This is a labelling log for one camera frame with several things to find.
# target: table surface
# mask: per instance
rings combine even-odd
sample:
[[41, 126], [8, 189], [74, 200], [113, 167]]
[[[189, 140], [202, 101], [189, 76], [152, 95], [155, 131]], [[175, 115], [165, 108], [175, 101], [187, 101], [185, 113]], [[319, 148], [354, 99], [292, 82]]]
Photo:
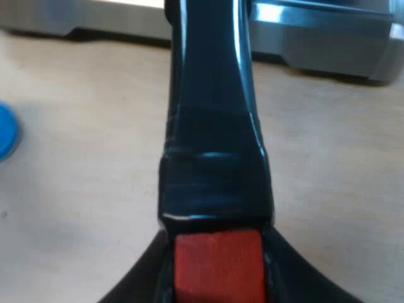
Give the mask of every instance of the table surface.
[[[170, 51], [0, 32], [1, 302], [96, 302], [158, 230]], [[404, 301], [404, 75], [388, 86], [255, 62], [276, 226], [365, 302]]]

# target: blue object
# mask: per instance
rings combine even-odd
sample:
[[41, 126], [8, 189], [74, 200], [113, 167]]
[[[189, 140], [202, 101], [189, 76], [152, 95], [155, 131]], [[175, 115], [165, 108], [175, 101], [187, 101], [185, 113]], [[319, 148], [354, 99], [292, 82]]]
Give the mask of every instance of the blue object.
[[18, 142], [18, 122], [12, 111], [0, 104], [0, 161], [8, 157]]

